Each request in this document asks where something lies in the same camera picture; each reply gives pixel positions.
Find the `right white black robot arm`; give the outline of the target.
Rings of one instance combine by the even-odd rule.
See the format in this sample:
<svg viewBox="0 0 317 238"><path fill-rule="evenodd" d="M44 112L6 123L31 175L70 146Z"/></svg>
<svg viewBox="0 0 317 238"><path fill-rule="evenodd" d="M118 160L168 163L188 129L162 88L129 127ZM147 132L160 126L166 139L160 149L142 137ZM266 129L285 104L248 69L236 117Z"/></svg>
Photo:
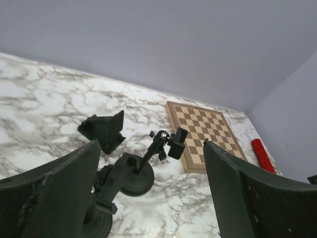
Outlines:
<svg viewBox="0 0 317 238"><path fill-rule="evenodd" d="M315 184L317 185L317 175L310 176L307 178L310 184Z"/></svg>

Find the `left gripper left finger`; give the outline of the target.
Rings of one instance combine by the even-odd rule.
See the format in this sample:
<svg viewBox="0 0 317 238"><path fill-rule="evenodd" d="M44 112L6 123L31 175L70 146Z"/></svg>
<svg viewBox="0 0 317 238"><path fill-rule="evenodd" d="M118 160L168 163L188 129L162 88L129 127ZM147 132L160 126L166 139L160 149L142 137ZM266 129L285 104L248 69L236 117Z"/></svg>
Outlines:
<svg viewBox="0 0 317 238"><path fill-rule="evenodd" d="M91 200L98 141L0 181L2 238L79 238Z"/></svg>

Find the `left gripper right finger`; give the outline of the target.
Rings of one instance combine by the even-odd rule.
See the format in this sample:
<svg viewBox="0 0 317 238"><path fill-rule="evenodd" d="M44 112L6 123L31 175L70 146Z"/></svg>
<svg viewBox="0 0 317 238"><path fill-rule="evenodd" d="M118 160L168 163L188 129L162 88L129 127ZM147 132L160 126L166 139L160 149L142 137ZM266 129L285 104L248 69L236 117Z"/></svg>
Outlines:
<svg viewBox="0 0 317 238"><path fill-rule="evenodd" d="M268 172L206 139L203 146L222 238L315 238L317 187Z"/></svg>

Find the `black round-base clamp stand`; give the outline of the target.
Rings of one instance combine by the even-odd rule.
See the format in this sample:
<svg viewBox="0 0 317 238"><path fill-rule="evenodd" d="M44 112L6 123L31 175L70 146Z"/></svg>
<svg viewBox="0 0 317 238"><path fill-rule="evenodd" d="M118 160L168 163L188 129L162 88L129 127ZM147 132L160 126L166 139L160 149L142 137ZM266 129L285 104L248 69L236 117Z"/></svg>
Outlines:
<svg viewBox="0 0 317 238"><path fill-rule="evenodd" d="M149 136L153 139L146 154L143 157L137 156L140 160L140 167L129 172L121 192L128 196L141 196L147 193L154 184L154 171L149 160L155 154L163 161L168 156L179 160L184 149L184 141L188 131L178 127L175 133L169 134L164 130L158 133L150 132Z"/></svg>

